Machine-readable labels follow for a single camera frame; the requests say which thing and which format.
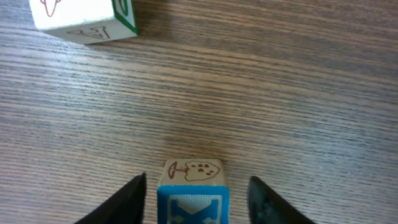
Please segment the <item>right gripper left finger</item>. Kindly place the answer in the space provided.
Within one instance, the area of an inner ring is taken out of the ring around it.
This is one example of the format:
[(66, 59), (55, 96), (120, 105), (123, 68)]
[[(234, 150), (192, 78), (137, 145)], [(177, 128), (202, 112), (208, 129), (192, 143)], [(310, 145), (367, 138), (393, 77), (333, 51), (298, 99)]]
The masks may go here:
[(142, 224), (146, 174), (136, 176), (75, 224)]

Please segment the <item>blue X letter block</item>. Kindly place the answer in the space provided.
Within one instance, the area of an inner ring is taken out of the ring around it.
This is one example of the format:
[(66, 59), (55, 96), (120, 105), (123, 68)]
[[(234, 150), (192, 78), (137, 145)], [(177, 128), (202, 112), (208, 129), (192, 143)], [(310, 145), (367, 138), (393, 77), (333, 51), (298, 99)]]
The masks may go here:
[(157, 188), (159, 224), (228, 224), (229, 187), (219, 159), (169, 159)]

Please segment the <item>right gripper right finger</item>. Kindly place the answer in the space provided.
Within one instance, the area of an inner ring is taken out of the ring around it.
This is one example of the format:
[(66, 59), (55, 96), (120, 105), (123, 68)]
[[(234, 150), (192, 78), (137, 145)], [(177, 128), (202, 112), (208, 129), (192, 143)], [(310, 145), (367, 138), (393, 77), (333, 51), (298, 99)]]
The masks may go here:
[(315, 224), (257, 176), (249, 179), (248, 210), (251, 224)]

